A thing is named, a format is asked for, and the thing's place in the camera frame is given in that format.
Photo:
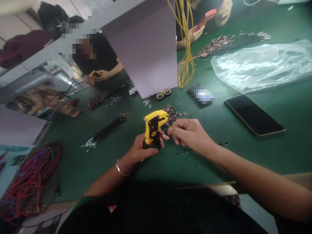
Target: person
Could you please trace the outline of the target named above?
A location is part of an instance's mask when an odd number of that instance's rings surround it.
[[[201,19],[204,17],[206,12],[212,9],[217,9],[217,13],[213,19],[208,21],[206,24],[208,27],[208,31],[210,31],[211,27],[221,28],[223,27],[229,20],[231,16],[231,10],[233,2],[232,0],[222,0],[221,4],[220,1],[211,1],[211,0],[190,0],[190,5],[193,14],[193,23],[194,27],[192,28],[192,21],[189,19],[189,37],[191,39],[191,43],[195,42],[200,36],[203,34],[205,26],[201,29],[193,32],[193,29],[197,27],[200,23]],[[187,14],[187,5],[184,3],[184,13]],[[176,21],[176,47],[177,49],[184,49],[185,48],[185,40],[186,38],[182,38],[180,25]]]
[[[76,53],[72,58],[83,73],[85,82],[91,86],[94,86],[95,81],[109,80],[124,69],[102,33],[97,32],[89,35],[89,39],[81,39],[73,48]],[[90,77],[93,71],[101,72],[103,75],[95,80]]]
[[[252,163],[213,142],[196,119],[178,119],[168,129],[177,145],[190,147],[204,159],[232,176],[256,201],[271,213],[293,223],[296,232],[309,227],[312,192],[268,169]],[[163,140],[169,137],[161,132]],[[127,202],[117,202],[112,213],[107,204],[112,194],[143,158],[158,149],[143,149],[144,134],[132,148],[84,193],[59,229],[62,233],[266,233],[241,209],[203,189],[169,192],[160,187],[139,185]],[[130,195],[121,191],[120,198]]]

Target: green table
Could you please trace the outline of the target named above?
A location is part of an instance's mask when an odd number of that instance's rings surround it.
[[[228,23],[212,35],[203,35],[192,45],[196,54],[200,48],[220,35],[244,32],[267,32],[272,38],[266,43],[291,43],[298,39],[312,41],[312,20],[309,8],[297,4],[291,11],[289,6],[266,8],[256,13],[249,13],[241,19]],[[184,52],[178,52],[178,61]],[[173,89],[172,95],[158,102],[152,99],[152,108],[145,107],[140,96],[122,94],[122,100],[110,107],[102,105],[91,113],[86,106],[91,95],[98,92],[95,88],[87,88],[78,92],[79,108],[82,113],[77,118],[57,113],[52,119],[52,126],[43,139],[44,142],[64,140],[65,150],[59,162],[61,173],[61,196],[54,202],[74,201],[117,159],[131,147],[136,135],[145,131],[143,117],[154,110],[162,109],[170,104],[175,108],[187,108],[189,118],[197,118],[204,129],[216,143],[228,142],[229,150],[238,155],[269,168],[280,174],[293,174],[312,171],[311,132],[312,132],[312,80],[311,77],[301,82],[280,85],[275,88],[248,94],[253,101],[279,121],[287,131],[268,137],[253,136],[247,128],[224,106],[227,98],[239,93],[224,85],[214,74],[210,59],[194,60],[195,75],[183,90]],[[113,90],[122,84],[126,77],[120,74],[107,82],[106,89]],[[207,84],[215,96],[212,105],[204,108],[190,100],[188,87],[195,83]],[[87,151],[81,146],[90,138],[90,134],[98,132],[114,120],[120,113],[130,113],[129,119],[122,129],[110,135],[95,149]],[[176,146],[170,139],[165,143],[163,154],[158,154],[140,163],[132,174],[136,180],[157,179],[171,181],[177,185],[214,184],[232,181],[218,168],[191,152],[185,154],[181,146]]]

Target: silver bracelet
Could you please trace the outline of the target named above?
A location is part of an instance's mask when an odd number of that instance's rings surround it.
[[[119,162],[119,159],[117,160],[117,163],[116,163],[116,167],[117,167],[119,174],[121,174],[122,176],[128,177],[129,175],[125,175],[124,173],[121,172],[121,170],[118,167],[118,162]]]

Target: wire bundle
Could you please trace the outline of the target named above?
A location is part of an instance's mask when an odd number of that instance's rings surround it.
[[[200,52],[200,58],[207,58],[211,55],[221,54],[234,49],[241,48],[243,46],[253,44],[256,42],[261,42],[270,39],[271,36],[267,33],[240,33],[236,35],[223,35],[218,38],[213,39],[209,44],[207,44]]]
[[[181,115],[179,115],[172,106],[167,105],[162,108],[168,114],[168,120],[163,124],[164,128],[169,128],[177,119],[181,119]]]
[[[87,107],[87,111],[91,112],[92,110],[94,110],[95,108],[99,107],[100,105],[102,105],[104,102],[108,101],[109,99],[111,99],[111,105],[113,105],[115,102],[120,101],[121,96],[113,98],[114,95],[117,95],[118,93],[123,92],[124,90],[128,89],[130,87],[130,85],[132,85],[131,80],[129,79],[127,82],[125,82],[122,86],[120,86],[120,88],[116,89],[115,91],[105,94],[105,93],[99,93],[97,94],[95,97],[92,97],[89,101],[88,107]]]
[[[113,132],[113,130],[115,130],[117,127],[119,127],[128,118],[129,118],[128,113],[121,114],[117,119],[115,119],[113,122],[111,122],[105,128],[103,128],[99,133],[97,133],[94,137],[92,137],[90,140],[88,140],[85,145],[83,145],[81,147],[95,148],[98,143],[100,143],[106,137],[108,137]]]
[[[47,210],[55,194],[44,209],[41,208],[41,197],[51,174],[57,169],[63,148],[64,146],[59,141],[48,143],[26,158],[16,172],[11,186],[0,200],[2,218],[11,222],[22,215],[30,217]]]
[[[189,1],[186,1],[187,4],[187,16],[185,16],[184,13],[184,0],[176,0],[176,8],[177,8],[177,14],[175,13],[175,10],[173,9],[171,3],[169,0],[167,0],[169,3],[171,10],[175,14],[176,20],[180,26],[181,30],[181,35],[183,39],[183,43],[186,49],[186,53],[182,59],[181,65],[179,66],[178,70],[178,87],[179,89],[183,89],[193,78],[194,76],[194,61],[193,61],[193,56],[191,53],[191,37],[189,35],[189,18],[192,20],[192,28],[194,28],[194,21],[193,21],[193,14],[192,14],[192,9]],[[191,64],[192,72],[191,74],[189,73],[189,64]]]

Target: red wire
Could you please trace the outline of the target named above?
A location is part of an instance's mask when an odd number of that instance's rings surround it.
[[[9,189],[0,199],[2,211],[0,217],[14,224],[12,220],[22,215],[30,217],[41,214],[48,209],[55,197],[55,193],[44,209],[40,207],[41,198],[46,189],[47,180],[57,169],[63,148],[59,141],[48,143],[26,158],[15,174]],[[59,171],[58,176],[56,188],[60,184]]]

